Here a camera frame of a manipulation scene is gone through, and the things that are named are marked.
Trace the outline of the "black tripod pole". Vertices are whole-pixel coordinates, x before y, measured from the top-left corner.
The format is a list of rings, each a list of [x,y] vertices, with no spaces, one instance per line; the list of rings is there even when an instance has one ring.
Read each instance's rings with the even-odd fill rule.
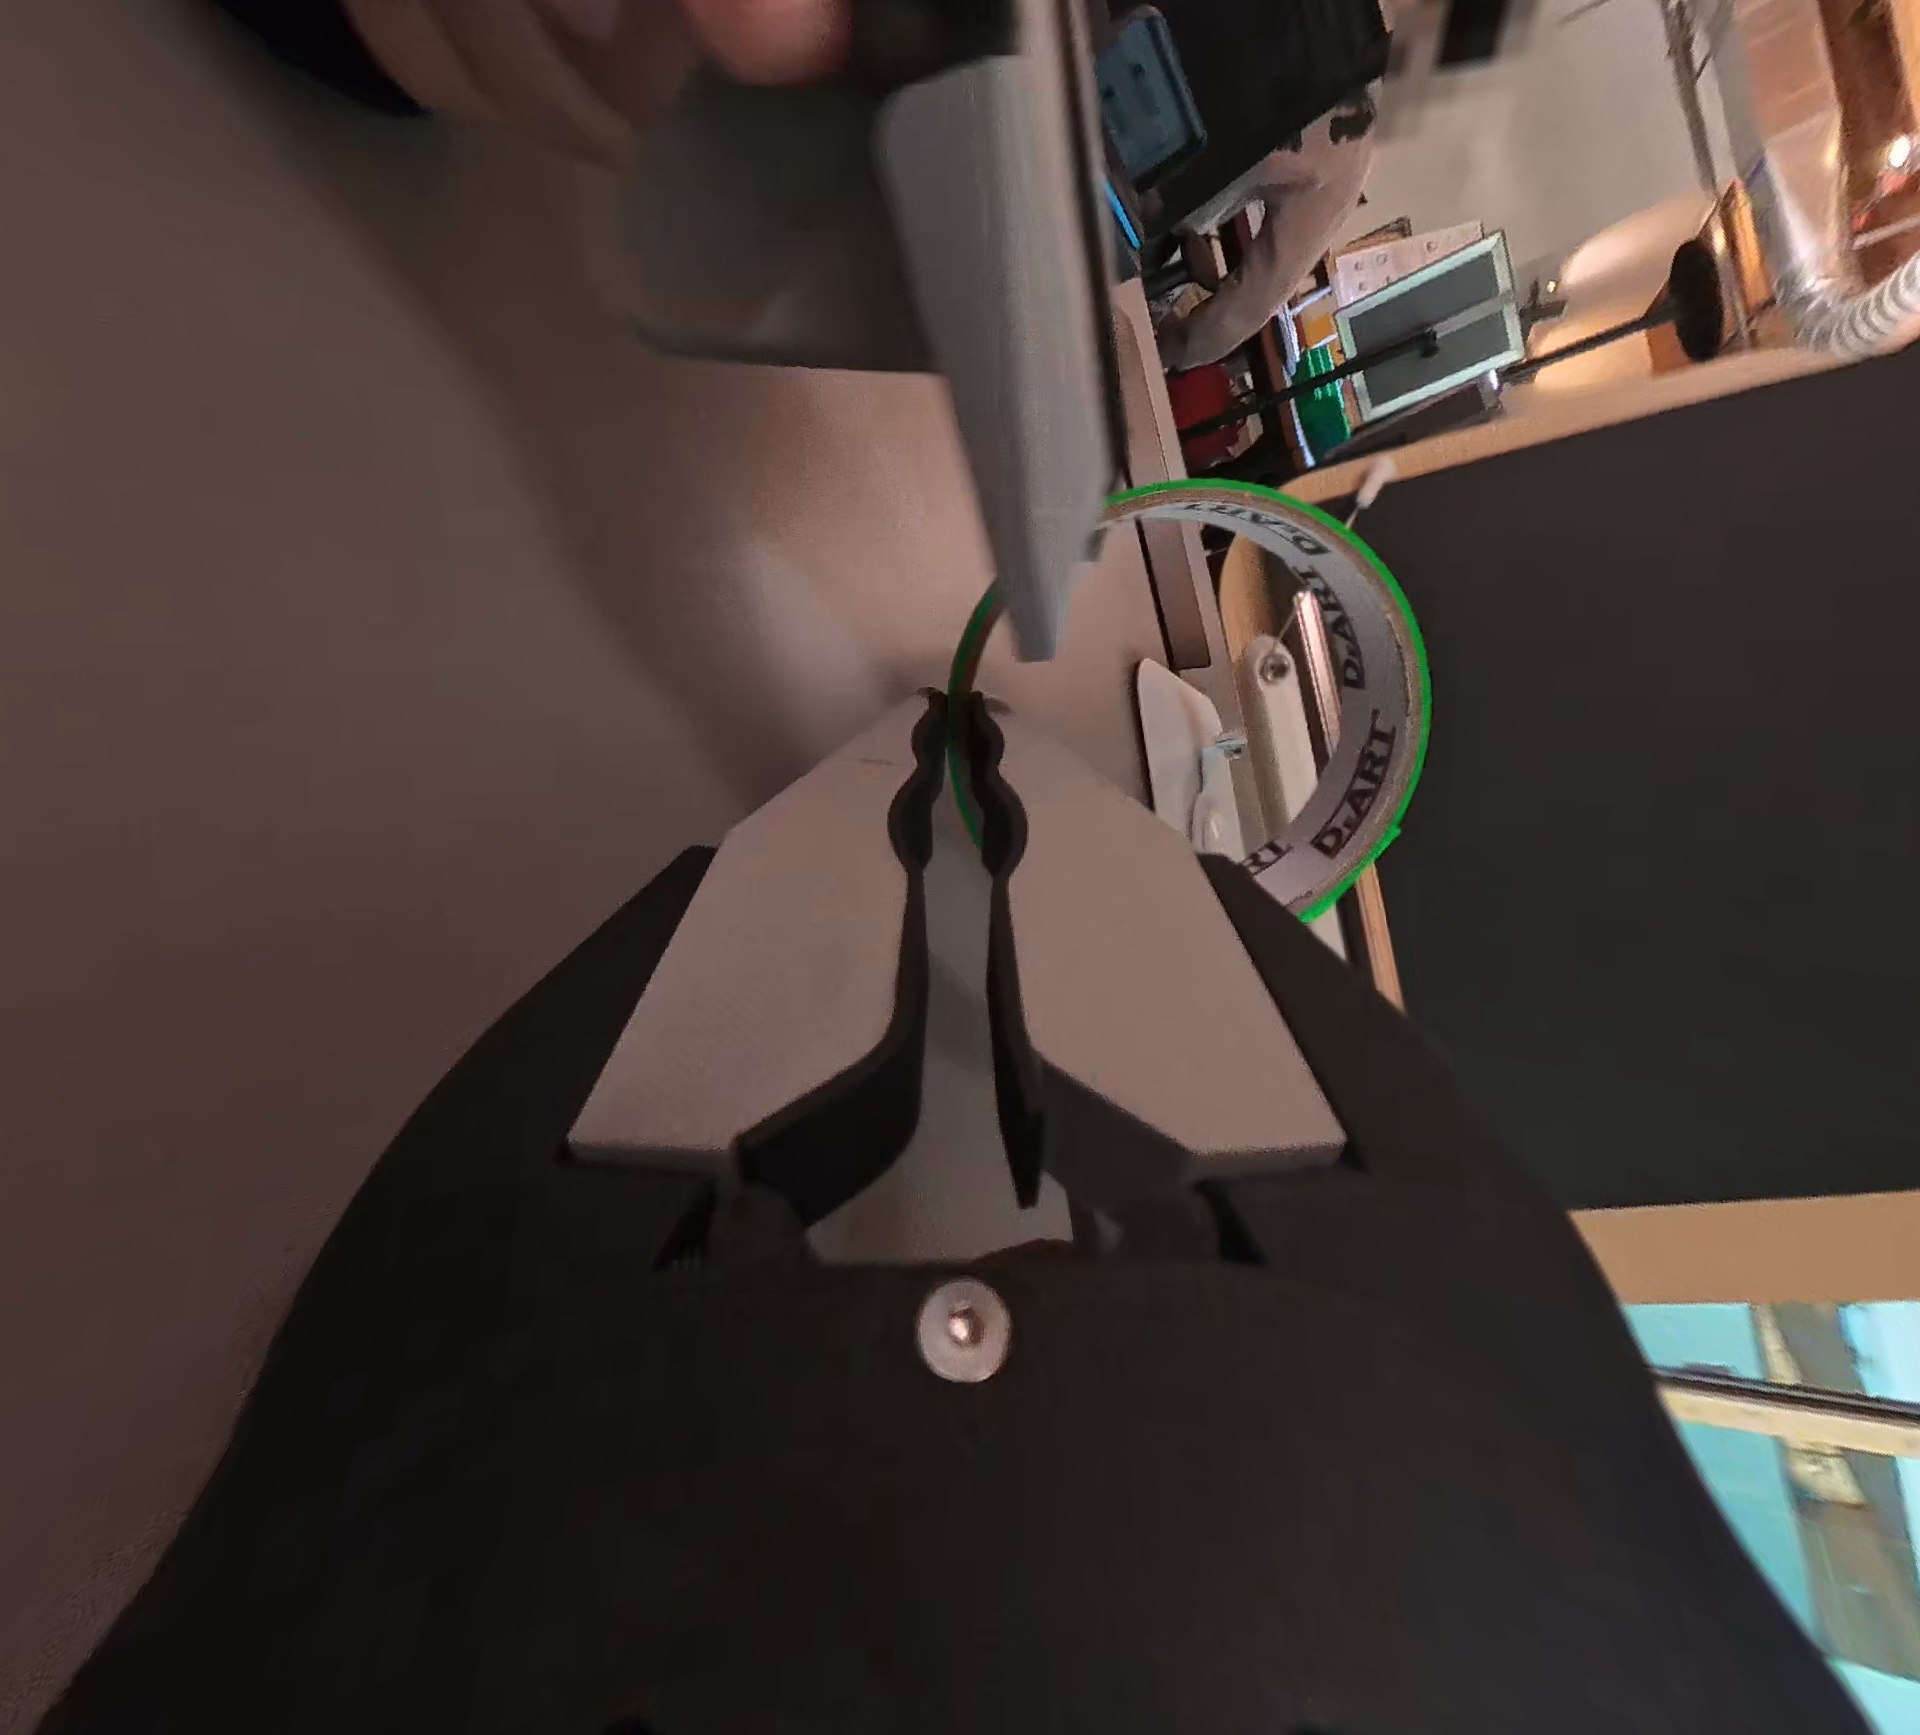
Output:
[[[1314,374],[1265,396],[1251,396],[1211,418],[1182,426],[1178,428],[1178,438],[1188,446],[1214,434],[1224,434],[1253,418],[1262,418],[1280,410],[1283,404],[1314,398],[1328,388],[1357,388],[1361,378],[1379,366],[1391,366],[1409,358],[1417,364],[1427,364],[1440,356],[1443,340],[1475,326],[1475,322],[1475,312],[1462,312],[1442,324],[1431,324],[1411,336],[1384,344],[1368,356],[1344,360],[1329,372]],[[1699,240],[1688,240],[1676,248],[1659,298],[1642,314],[1579,338],[1559,350],[1527,354],[1520,360],[1488,366],[1485,372],[1497,376],[1503,386],[1525,384],[1536,380],[1540,372],[1570,362],[1571,358],[1590,356],[1618,342],[1643,338],[1662,328],[1669,328],[1676,334],[1681,356],[1691,364],[1712,362],[1725,346],[1725,296],[1721,292],[1716,254]]]

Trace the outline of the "storage rack with boxes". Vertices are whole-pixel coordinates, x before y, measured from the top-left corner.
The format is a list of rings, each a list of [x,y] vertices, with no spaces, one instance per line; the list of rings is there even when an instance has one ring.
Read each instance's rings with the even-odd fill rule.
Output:
[[[1814,356],[1915,346],[1918,0],[1656,0],[1739,268]]]

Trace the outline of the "green tape roll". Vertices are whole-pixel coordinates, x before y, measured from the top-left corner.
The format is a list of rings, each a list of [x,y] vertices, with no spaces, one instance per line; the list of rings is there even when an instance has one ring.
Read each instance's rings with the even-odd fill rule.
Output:
[[[1296,582],[1286,630],[1296,628],[1329,668],[1338,742],[1305,820],[1267,844],[1256,870],[1240,868],[1309,924],[1361,886],[1419,784],[1431,724],[1419,624],[1368,544],[1283,492],[1225,478],[1144,484],[1106,502],[1100,530],[1119,524],[1224,534],[1260,548]]]

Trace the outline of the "light framed grey panel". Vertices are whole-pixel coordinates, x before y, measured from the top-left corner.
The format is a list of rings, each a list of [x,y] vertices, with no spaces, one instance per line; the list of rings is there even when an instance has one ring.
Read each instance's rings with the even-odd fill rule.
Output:
[[[1507,240],[1489,232],[1333,310],[1357,426],[1506,376],[1525,356]]]

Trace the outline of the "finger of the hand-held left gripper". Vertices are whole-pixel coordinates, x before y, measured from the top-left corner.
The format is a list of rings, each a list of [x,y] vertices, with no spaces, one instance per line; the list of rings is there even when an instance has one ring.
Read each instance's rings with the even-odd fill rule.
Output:
[[[1108,248],[1057,52],[890,96],[875,170],[1021,660],[1051,660],[1117,470]]]
[[[873,98],[678,98],[627,158],[627,322],[659,352],[929,374]]]

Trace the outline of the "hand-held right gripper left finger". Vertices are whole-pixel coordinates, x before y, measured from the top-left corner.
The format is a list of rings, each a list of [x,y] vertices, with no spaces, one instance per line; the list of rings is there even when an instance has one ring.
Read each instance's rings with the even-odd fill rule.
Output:
[[[863,1193],[921,1113],[926,868],[947,702],[918,694],[711,854],[567,1131],[573,1157],[778,1197]]]

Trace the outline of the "white board stand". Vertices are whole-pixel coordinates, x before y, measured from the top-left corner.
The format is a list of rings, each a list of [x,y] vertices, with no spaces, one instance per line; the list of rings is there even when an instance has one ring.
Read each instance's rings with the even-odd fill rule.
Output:
[[[1257,854],[1305,820],[1340,730],[1331,670],[1296,628],[1260,634],[1231,668],[1236,712],[1159,664],[1134,670],[1148,804],[1198,854]]]

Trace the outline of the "green bin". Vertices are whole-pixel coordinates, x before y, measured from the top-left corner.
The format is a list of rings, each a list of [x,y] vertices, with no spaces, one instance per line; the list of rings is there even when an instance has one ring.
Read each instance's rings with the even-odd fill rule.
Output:
[[[1298,356],[1290,388],[1299,394],[1291,410],[1307,452],[1326,456],[1352,440],[1354,426],[1348,410],[1348,388],[1340,380],[1342,352],[1336,336],[1311,344]]]

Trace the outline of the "black board with wooden frame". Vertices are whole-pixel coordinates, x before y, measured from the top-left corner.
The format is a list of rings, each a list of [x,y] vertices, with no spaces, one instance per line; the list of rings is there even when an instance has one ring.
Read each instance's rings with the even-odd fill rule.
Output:
[[[1406,1016],[1219,882],[1350,1159],[1500,1143],[1627,1301],[1915,1301],[1915,350],[1385,486]]]

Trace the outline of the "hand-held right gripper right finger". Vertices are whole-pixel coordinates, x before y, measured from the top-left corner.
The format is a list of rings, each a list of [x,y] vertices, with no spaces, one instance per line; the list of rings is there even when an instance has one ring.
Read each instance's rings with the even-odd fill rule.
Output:
[[[955,720],[988,876],[985,1010],[1023,1207],[1336,1165],[1348,1135],[1188,840],[1002,706]]]

